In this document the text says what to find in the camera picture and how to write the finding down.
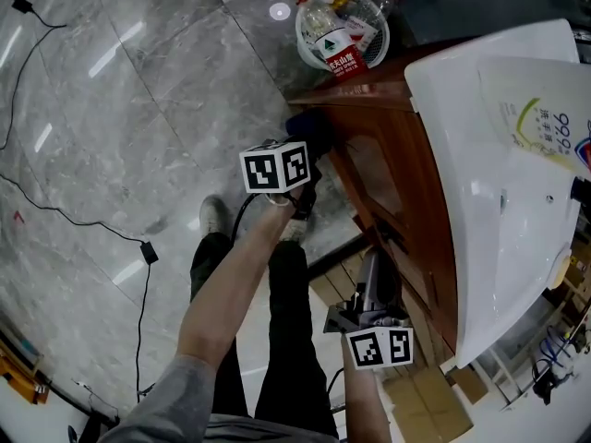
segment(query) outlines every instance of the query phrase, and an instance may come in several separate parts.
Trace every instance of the white container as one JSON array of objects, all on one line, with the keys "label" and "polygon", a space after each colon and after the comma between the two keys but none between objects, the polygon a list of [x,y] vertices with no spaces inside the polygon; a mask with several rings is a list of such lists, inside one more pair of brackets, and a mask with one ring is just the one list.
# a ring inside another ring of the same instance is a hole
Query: white container
[{"label": "white container", "polygon": [[[378,6],[371,0],[367,1],[371,6],[375,7],[374,9],[376,13],[378,13]],[[374,41],[369,45],[368,50],[363,53],[363,59],[368,67],[375,67],[381,61],[383,61],[386,53],[388,52],[388,47],[390,46],[390,29],[388,28],[388,24],[386,23],[385,19],[378,30],[378,35],[376,35]],[[309,66],[331,72],[331,69],[326,65],[324,60],[322,60],[320,55],[312,53],[310,47],[304,39],[304,35],[302,33],[302,7],[297,9],[297,14],[295,15],[295,36],[297,37],[297,52],[299,53],[302,60]]]},{"label": "white container", "polygon": [[478,65],[488,117],[501,141],[591,180],[591,67],[528,57]]}]

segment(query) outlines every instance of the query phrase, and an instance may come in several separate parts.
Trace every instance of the leg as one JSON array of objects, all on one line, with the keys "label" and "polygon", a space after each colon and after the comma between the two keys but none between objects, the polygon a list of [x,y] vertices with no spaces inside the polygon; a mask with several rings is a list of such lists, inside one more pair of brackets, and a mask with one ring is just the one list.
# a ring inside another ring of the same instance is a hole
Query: leg
[{"label": "leg", "polygon": [[[191,265],[191,301],[229,250],[230,239],[223,233],[209,233],[201,240]],[[235,340],[215,378],[211,413],[248,416]]]},{"label": "leg", "polygon": [[306,254],[297,242],[277,245],[269,284],[271,352],[255,417],[338,437],[312,344]]}]

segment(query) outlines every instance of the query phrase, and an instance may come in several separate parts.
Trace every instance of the forearm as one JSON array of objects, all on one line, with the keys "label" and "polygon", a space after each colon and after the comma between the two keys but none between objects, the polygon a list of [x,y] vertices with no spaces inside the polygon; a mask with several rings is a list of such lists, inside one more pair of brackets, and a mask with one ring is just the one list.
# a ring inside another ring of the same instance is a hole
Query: forearm
[{"label": "forearm", "polygon": [[291,206],[269,206],[226,255],[185,313],[177,354],[196,356],[215,368],[220,365],[293,213]]},{"label": "forearm", "polygon": [[356,371],[346,337],[341,340],[347,439],[351,443],[391,443],[390,423],[372,371]]}]

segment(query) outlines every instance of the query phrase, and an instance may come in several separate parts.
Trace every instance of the white sink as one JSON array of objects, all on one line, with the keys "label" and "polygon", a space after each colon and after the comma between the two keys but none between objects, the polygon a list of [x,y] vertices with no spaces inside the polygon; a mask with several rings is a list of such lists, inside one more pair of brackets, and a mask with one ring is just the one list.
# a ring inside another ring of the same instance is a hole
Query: white sink
[{"label": "white sink", "polygon": [[552,285],[570,254],[579,210],[570,200],[570,171],[499,142],[480,96],[477,64],[487,55],[578,62],[568,22],[553,20],[455,46],[404,72],[450,216],[460,367]]}]

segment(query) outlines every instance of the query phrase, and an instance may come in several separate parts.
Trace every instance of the white sneaker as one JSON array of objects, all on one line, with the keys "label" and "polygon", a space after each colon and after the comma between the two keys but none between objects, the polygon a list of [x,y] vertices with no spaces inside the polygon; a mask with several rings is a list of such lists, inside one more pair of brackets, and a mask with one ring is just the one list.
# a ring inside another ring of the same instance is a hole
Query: white sneaker
[{"label": "white sneaker", "polygon": [[306,220],[294,220],[290,221],[285,225],[285,229],[279,238],[279,241],[295,241],[298,244],[302,243],[304,236],[306,236],[306,230],[308,229],[308,222]]},{"label": "white sneaker", "polygon": [[228,235],[228,218],[228,208],[221,198],[217,196],[205,197],[199,210],[201,237],[205,238],[210,233]]}]

